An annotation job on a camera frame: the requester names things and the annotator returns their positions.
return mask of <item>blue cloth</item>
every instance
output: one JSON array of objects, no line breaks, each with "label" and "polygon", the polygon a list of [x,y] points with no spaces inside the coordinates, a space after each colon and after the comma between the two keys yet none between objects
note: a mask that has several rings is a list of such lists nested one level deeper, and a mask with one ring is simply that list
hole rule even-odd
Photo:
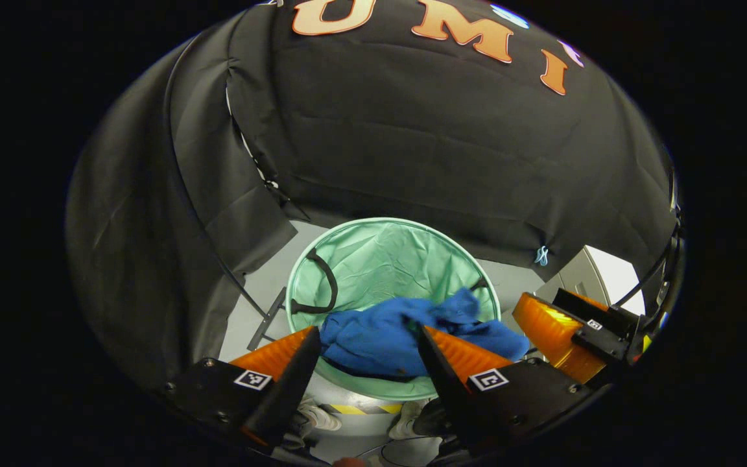
[{"label": "blue cloth", "polygon": [[365,311],[330,313],[320,330],[322,357],[342,369],[370,376],[428,376],[407,328],[412,319],[510,360],[530,348],[528,339],[502,322],[477,322],[480,302],[461,289],[440,305],[421,298],[392,298]]}]

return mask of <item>sneaker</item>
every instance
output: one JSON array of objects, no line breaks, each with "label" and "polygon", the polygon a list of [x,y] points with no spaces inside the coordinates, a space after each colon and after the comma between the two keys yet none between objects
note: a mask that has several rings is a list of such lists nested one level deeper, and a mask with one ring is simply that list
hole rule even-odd
[{"label": "sneaker", "polygon": [[337,431],[342,427],[342,420],[332,416],[315,405],[312,397],[304,399],[299,404],[299,411],[313,422],[313,428],[328,429],[328,431]]},{"label": "sneaker", "polygon": [[396,425],[388,431],[388,436],[392,440],[406,440],[406,438],[421,437],[413,431],[414,421],[420,416],[420,412],[431,399],[420,399],[419,401],[409,401],[403,404],[399,411],[399,420]]}]

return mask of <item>white cabinet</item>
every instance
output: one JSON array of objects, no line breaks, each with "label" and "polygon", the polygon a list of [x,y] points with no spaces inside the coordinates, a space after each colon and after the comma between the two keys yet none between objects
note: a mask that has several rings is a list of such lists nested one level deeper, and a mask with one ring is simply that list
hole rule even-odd
[{"label": "white cabinet", "polygon": [[[552,302],[560,287],[578,295],[588,296],[604,305],[612,305],[637,284],[638,277],[631,263],[587,245],[554,277],[536,290],[534,295]],[[643,315],[644,296],[641,295],[641,291],[633,295],[622,308],[635,315]]]}]

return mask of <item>grey floor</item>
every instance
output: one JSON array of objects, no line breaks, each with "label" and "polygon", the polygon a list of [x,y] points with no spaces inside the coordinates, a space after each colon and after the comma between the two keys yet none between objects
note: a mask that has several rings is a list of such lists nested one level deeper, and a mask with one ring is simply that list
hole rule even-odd
[{"label": "grey floor", "polygon": [[[260,307],[267,310],[276,299],[279,291],[287,284],[290,271],[299,258],[300,254],[307,248],[309,243],[326,231],[325,228],[306,224],[305,222],[293,221],[294,227],[299,231],[293,240],[290,240],[281,251],[270,258],[260,269],[246,277],[246,292],[252,296]],[[530,269],[518,268],[508,264],[493,263],[478,260],[486,271],[486,275],[492,279],[492,284],[501,302],[501,320],[516,332],[521,328],[511,317],[511,311],[515,308],[518,299],[523,292],[534,292],[543,285],[543,281]],[[230,314],[226,334],[224,336],[222,349],[220,349],[220,360],[229,361],[248,353],[246,346],[252,339],[255,329],[261,323],[261,316],[240,299],[235,309]],[[290,326],[284,310],[279,310],[278,315],[267,328],[267,336],[279,339],[290,334]],[[263,340],[259,346],[270,343]],[[379,401],[362,396],[334,385],[317,374],[313,374],[308,384],[306,394],[313,396],[319,404],[330,405],[398,405],[401,402]],[[389,441],[388,428],[396,414],[336,414],[342,420],[340,431],[314,431],[317,445],[311,450],[311,454],[332,463],[342,457],[356,457],[365,451],[381,446]],[[439,438],[427,438],[427,440],[401,441],[389,444],[385,449],[383,458],[380,449],[368,452],[364,459],[369,459],[371,464],[377,463],[388,466],[391,461],[404,465],[424,465],[434,458],[438,449]]]}]

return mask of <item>green laundry basket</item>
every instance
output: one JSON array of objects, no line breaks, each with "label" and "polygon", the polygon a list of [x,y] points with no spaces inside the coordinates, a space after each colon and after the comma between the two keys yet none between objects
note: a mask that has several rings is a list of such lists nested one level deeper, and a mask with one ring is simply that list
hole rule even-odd
[{"label": "green laundry basket", "polygon": [[[462,287],[473,287],[481,322],[501,318],[501,305],[486,272],[460,245],[417,222],[371,218],[345,222],[315,239],[290,272],[285,309],[290,330],[321,326],[332,311],[365,310],[395,296],[441,304]],[[351,376],[323,358],[324,379],[353,392],[387,401],[436,396],[432,381],[409,382]]]}]

